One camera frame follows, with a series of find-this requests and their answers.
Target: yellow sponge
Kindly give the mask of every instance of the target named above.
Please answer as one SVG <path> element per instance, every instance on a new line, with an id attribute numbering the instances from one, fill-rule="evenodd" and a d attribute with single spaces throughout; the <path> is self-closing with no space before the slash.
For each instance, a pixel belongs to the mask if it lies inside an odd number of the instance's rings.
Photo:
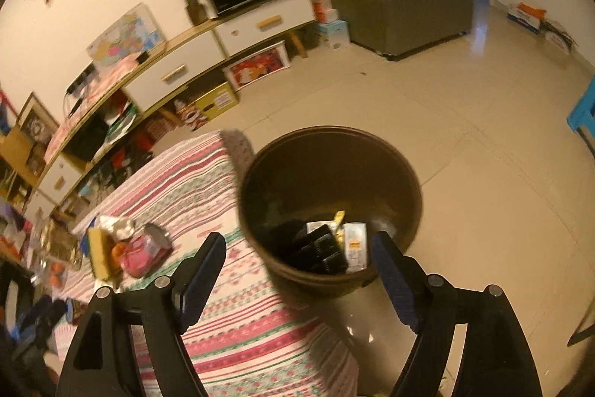
<path id="1" fill-rule="evenodd" d="M 112 277 L 112 270 L 109 266 L 109 254 L 114 247 L 114 240 L 108 231 L 97 227 L 87 229 L 89 240 L 89 256 L 91 258 L 91 269 L 98 280 L 109 280 Z"/>

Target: blue stool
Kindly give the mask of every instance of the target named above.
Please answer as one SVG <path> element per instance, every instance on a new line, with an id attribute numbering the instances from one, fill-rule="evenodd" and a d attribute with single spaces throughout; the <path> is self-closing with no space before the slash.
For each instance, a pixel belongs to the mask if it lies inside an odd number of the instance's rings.
<path id="1" fill-rule="evenodd" d="M 572 131 L 578 130 L 580 126 L 585 126 L 591 132 L 591 136 L 595 138 L 595 119 L 593 119 L 594 109 L 595 77 L 593 77 L 591 83 L 589 83 L 585 94 L 581 96 L 581 99 L 566 118 Z"/>

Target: framed picture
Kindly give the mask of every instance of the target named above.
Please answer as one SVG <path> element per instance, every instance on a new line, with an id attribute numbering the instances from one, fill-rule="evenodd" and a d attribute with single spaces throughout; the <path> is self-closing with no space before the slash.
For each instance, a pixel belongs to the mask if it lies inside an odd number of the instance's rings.
<path id="1" fill-rule="evenodd" d="M 289 66 L 285 41 L 279 41 L 223 68 L 223 71 L 237 91 L 253 81 Z"/>
<path id="2" fill-rule="evenodd" d="M 39 142 L 46 147 L 59 126 L 35 96 L 35 93 L 31 93 L 27 98 L 25 106 L 17 118 L 17 125 L 32 142 Z"/>

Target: brown trash bin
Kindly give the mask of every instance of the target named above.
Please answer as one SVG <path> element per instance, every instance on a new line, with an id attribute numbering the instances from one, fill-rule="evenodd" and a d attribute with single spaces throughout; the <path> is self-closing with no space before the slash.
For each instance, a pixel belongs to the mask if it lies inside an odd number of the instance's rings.
<path id="1" fill-rule="evenodd" d="M 291 220 L 332 220 L 341 210 L 346 212 L 344 222 L 367 224 L 368 238 L 384 230 L 405 251 L 422 212 L 413 168 L 398 150 L 370 133 L 309 127 L 260 150 L 240 189 L 243 235 L 284 286 L 302 294 L 337 298 L 377 277 L 372 265 L 331 276 L 299 271 L 278 259 L 285 241 L 271 236 L 273 228 Z"/>

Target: white drawer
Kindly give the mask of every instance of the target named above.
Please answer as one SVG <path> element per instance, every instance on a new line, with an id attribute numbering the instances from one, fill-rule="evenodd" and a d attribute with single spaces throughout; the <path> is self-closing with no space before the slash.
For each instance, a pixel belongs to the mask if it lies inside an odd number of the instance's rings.
<path id="1" fill-rule="evenodd" d="M 207 31 L 166 54 L 126 85 L 126 92 L 146 111 L 196 75 L 225 59 L 212 32 Z"/>
<path id="2" fill-rule="evenodd" d="M 48 217 L 55 207 L 56 205 L 54 202 L 50 201 L 50 199 L 44 196 L 39 190 L 36 190 L 33 195 L 31 195 L 29 204 L 27 204 L 25 219 L 35 223 L 38 217 L 41 217 L 42 219 Z"/>
<path id="3" fill-rule="evenodd" d="M 60 204 L 66 194 L 76 185 L 81 173 L 62 155 L 54 161 L 44 175 L 38 189 L 51 201 Z"/>
<path id="4" fill-rule="evenodd" d="M 227 54 L 314 20 L 311 0 L 275 0 L 215 27 Z"/>

